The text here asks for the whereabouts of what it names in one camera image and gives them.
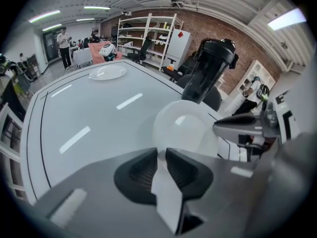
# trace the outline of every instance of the white shelving unit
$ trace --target white shelving unit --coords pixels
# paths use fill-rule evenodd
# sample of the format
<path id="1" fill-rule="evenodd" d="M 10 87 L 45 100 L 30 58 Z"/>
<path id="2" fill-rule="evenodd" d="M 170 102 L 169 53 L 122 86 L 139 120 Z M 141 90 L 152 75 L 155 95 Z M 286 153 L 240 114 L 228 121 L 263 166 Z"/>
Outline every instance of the white shelving unit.
<path id="1" fill-rule="evenodd" d="M 167 23 L 167 26 L 169 26 L 169 29 L 163 28 L 162 25 Z M 122 28 L 122 25 L 124 23 L 129 23 L 132 25 L 132 27 L 128 28 Z M 144 26 L 133 26 L 133 24 L 144 24 Z M 167 46 L 170 41 L 171 34 L 173 30 L 175 29 L 175 26 L 177 26 L 177 29 L 181 29 L 183 26 L 183 21 L 180 21 L 177 18 L 177 14 L 174 14 L 173 17 L 164 17 L 164 16 L 152 16 L 152 13 L 149 13 L 147 17 L 136 17 L 136 18 L 128 18 L 124 20 L 119 19 L 119 28 L 118 28 L 118 39 L 117 39 L 117 50 L 121 51 L 124 56 L 127 56 L 128 53 L 132 53 L 133 51 L 131 49 L 141 49 L 140 46 L 133 46 L 133 47 L 125 47 L 123 45 L 123 42 L 127 43 L 133 40 L 142 40 L 142 45 L 145 42 L 145 38 L 150 32 L 153 32 L 152 37 L 152 45 L 147 50 L 147 58 L 144 61 L 152 66 L 155 66 L 157 68 L 161 68 L 162 64 L 164 62 L 164 57 L 166 54 Z M 131 33 L 138 31 L 140 34 L 140 37 L 132 36 Z M 155 42 L 159 39 L 160 34 L 167 35 L 167 40 L 163 44 L 164 50 L 163 52 L 155 51 Z"/>
<path id="2" fill-rule="evenodd" d="M 227 113 L 232 114 L 237 110 L 237 106 L 240 105 L 242 101 L 241 94 L 252 85 L 252 80 L 255 76 L 259 77 L 261 79 L 261 83 L 267 85 L 269 90 L 271 90 L 275 84 L 275 80 L 265 67 L 258 60 L 253 60 L 247 72 L 243 75 L 240 82 L 228 96 L 228 100 L 230 101 L 227 101 L 228 106 L 225 108 Z M 255 108 L 252 111 L 254 113 L 259 113 L 259 109 L 260 108 Z"/>

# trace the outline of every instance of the pink cushion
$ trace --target pink cushion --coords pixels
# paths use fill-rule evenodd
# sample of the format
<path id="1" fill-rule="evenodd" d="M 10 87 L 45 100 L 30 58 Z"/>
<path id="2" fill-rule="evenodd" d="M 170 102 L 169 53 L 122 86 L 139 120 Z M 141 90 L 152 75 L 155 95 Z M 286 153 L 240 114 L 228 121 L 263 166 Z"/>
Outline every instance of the pink cushion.
<path id="1" fill-rule="evenodd" d="M 111 42 L 107 41 L 107 42 L 99 42 L 99 43 L 88 43 L 88 47 L 93 57 L 93 64 L 99 64 L 99 63 L 105 62 L 104 57 L 99 54 L 99 51 L 105 44 L 108 44 L 108 43 L 111 43 Z M 121 58 L 122 58 L 122 52 L 117 52 L 116 60 L 120 60 Z"/>

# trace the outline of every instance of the white plate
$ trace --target white plate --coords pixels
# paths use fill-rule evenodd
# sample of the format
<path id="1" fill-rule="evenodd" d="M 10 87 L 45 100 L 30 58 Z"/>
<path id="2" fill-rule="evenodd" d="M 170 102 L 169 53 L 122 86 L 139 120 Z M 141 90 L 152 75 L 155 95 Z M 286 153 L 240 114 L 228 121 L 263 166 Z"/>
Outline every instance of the white plate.
<path id="1" fill-rule="evenodd" d="M 173 147 L 216 157 L 218 137 L 212 130 L 213 123 L 210 115 L 197 103 L 172 102 L 155 119 L 153 143 L 159 155 L 164 155 L 167 147 Z"/>
<path id="2" fill-rule="evenodd" d="M 94 69 L 90 74 L 89 78 L 94 80 L 108 80 L 123 76 L 127 72 L 125 67 L 109 64 L 102 68 Z"/>

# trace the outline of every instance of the white chair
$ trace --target white chair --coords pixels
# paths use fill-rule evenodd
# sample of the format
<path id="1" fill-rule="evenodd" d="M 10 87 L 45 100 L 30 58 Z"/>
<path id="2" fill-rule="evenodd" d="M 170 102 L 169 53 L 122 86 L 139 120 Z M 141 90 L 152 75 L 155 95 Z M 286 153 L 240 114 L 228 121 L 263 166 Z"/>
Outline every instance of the white chair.
<path id="1" fill-rule="evenodd" d="M 3 132 L 3 127 L 6 118 L 9 117 L 11 118 L 10 125 L 11 123 L 15 124 L 14 126 L 19 127 L 22 129 L 23 127 L 23 122 L 15 115 L 15 113 L 9 108 L 8 103 L 4 105 L 2 110 L 0 111 L 0 131 L 1 133 Z M 20 163 L 20 154 L 15 151 L 14 149 L 11 148 L 10 143 L 12 137 L 8 137 L 5 135 L 7 138 L 3 137 L 0 138 L 0 152 L 3 154 L 3 171 L 7 179 L 8 186 L 12 189 L 13 194 L 17 196 L 15 190 L 20 190 L 20 191 L 25 191 L 23 186 L 16 185 L 13 183 L 12 179 L 12 173 L 11 173 L 11 165 L 10 165 L 10 159 Z"/>

